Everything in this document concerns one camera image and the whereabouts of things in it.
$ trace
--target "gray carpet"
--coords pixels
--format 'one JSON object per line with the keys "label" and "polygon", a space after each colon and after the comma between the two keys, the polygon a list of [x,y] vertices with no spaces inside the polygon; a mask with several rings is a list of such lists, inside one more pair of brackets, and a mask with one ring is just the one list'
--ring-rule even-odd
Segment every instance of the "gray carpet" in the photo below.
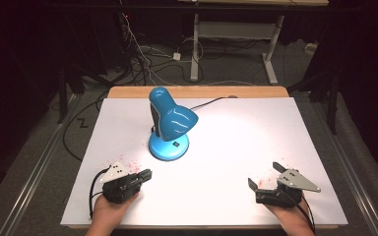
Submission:
{"label": "gray carpet", "polygon": [[[233,51],[221,56],[219,50],[211,49],[212,45],[206,46],[204,58],[201,60],[204,72],[202,84],[231,81],[219,85],[245,86],[241,82],[235,82],[242,81],[256,86],[267,86],[269,82],[260,60],[260,53],[266,51],[266,46],[266,42],[260,41],[248,49],[232,47]],[[311,60],[311,56],[303,52],[304,46],[304,42],[298,41],[287,47],[280,45],[277,47],[272,62],[281,86],[288,87],[302,79]],[[160,47],[160,45],[157,45],[157,49],[168,55],[172,53],[170,49],[167,51],[167,48]],[[156,63],[167,60],[158,57],[151,58]],[[164,68],[157,72],[163,82],[153,76],[153,82],[148,80],[148,85],[155,83],[158,86],[167,85],[165,82],[175,85],[190,85],[182,78],[182,70],[186,79],[189,78],[188,64],[173,64],[183,68],[176,66]],[[152,67],[152,70],[156,71],[160,68]],[[115,75],[112,72],[108,78],[114,78]],[[54,97],[51,104],[53,109],[49,110],[45,117],[36,124],[28,141],[9,169],[0,186],[0,230],[5,226],[1,235],[85,234],[86,230],[60,226],[64,207],[81,164],[63,146],[63,131],[69,121],[75,118],[66,130],[65,142],[69,151],[81,158],[86,151],[97,119],[96,106],[90,104],[106,92],[105,88],[90,79],[84,78],[84,83],[86,92],[83,95],[73,96],[70,102],[69,116],[63,125],[56,124],[58,98]],[[319,229],[317,235],[378,235],[378,166],[348,116],[347,107],[341,95],[338,102],[339,109],[336,120],[338,134],[336,136],[331,135],[325,124],[326,104],[324,102],[311,103],[307,98],[307,93],[304,92],[295,93],[293,96],[349,222],[349,225],[338,229]],[[77,115],[88,105],[90,105],[88,109]],[[51,144],[52,141],[55,141],[55,145],[49,146],[48,144]],[[353,167],[352,171],[348,169],[348,166]],[[37,178],[31,179],[32,173],[40,174],[37,175]],[[26,183],[32,186],[29,193],[23,192]],[[31,198],[21,198],[26,200],[22,205],[17,203],[20,194],[23,194],[21,196],[31,196]],[[20,209],[20,217],[13,217],[8,221],[12,223],[11,225],[5,222],[9,215],[13,215],[11,212],[14,206],[22,207],[15,210],[18,212]],[[120,235],[185,235],[180,231],[123,230],[117,233]],[[197,233],[218,234],[213,231]],[[240,232],[223,231],[220,235],[277,235],[279,233],[244,230]]]}

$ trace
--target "wrist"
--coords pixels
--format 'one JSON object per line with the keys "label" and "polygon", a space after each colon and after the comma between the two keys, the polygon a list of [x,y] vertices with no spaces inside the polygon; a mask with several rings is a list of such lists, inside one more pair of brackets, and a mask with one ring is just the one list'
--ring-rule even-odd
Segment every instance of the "wrist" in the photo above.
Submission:
{"label": "wrist", "polygon": [[106,225],[98,225],[97,223],[92,223],[91,227],[88,229],[86,236],[110,236],[113,229],[106,227]]}

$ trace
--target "human hand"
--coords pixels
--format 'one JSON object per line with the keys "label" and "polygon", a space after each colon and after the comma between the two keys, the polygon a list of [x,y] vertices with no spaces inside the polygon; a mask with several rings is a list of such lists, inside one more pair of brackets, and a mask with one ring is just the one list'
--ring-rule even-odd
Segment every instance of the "human hand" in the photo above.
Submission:
{"label": "human hand", "polygon": [[137,199],[138,195],[139,193],[135,194],[131,199],[121,205],[110,203],[103,195],[97,197],[94,203],[92,224],[86,235],[110,235],[116,226],[121,223],[128,207]]}
{"label": "human hand", "polygon": [[[309,208],[305,200],[299,203],[303,210],[308,213]],[[278,206],[269,206],[265,207],[273,213],[281,223],[281,226],[288,236],[313,236],[314,233],[308,223],[308,219],[303,215],[297,206],[292,208],[282,208]]]}

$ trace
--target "white table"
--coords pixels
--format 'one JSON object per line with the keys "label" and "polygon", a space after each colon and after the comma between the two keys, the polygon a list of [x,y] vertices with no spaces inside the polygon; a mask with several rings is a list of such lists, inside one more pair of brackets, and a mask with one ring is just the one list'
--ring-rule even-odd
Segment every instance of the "white table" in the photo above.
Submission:
{"label": "white table", "polygon": [[[175,101],[193,107],[212,98],[216,97]],[[293,98],[227,98],[195,112],[199,122],[188,133],[188,151],[164,162],[153,158],[148,149],[153,126],[149,100],[106,99],[61,224],[90,225],[91,182],[115,161],[130,172],[153,171],[153,179],[143,184],[141,195],[125,215],[123,228],[278,227],[278,220],[255,203],[247,183],[252,178],[259,188],[275,189],[279,172],[273,169],[273,161],[298,169],[322,189],[305,192],[317,227],[347,224]],[[100,189],[96,183],[94,192]]]}

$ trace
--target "blue desk lamp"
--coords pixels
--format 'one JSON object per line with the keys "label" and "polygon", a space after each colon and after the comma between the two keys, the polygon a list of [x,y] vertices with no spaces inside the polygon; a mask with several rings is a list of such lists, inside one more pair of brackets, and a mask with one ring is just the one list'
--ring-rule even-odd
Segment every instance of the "blue desk lamp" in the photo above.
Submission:
{"label": "blue desk lamp", "polygon": [[189,148],[186,133],[198,122],[198,116],[190,109],[177,105],[166,88],[154,88],[150,92],[155,130],[149,139],[152,155],[160,160],[174,160]]}

